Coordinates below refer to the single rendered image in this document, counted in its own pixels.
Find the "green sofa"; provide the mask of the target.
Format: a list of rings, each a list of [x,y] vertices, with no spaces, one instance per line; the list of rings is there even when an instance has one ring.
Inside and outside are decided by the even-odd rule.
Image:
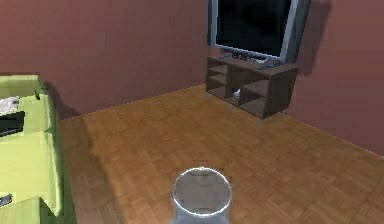
[[[0,137],[0,224],[78,224],[48,88],[36,74],[0,75],[0,99],[19,96],[11,114],[24,111],[22,132]]]

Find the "dark brown shelf unit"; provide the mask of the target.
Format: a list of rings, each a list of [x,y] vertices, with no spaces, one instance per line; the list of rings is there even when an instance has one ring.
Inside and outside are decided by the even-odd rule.
[[[260,119],[285,114],[298,74],[294,63],[208,56],[206,92]]]

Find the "grey round bin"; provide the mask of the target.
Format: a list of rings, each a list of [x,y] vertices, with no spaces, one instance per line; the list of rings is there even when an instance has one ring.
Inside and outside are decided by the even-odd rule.
[[[194,167],[174,181],[171,200],[174,217],[169,224],[230,224],[232,186],[219,171]]]

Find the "black television set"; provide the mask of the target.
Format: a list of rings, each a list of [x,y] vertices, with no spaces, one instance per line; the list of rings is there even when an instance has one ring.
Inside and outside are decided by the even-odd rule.
[[[207,44],[295,63],[312,0],[208,0]]]

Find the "black laptop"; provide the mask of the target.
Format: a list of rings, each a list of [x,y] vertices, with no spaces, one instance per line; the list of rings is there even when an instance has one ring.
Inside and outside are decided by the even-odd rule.
[[[24,111],[18,111],[11,114],[0,116],[0,137],[12,135],[23,131]]]

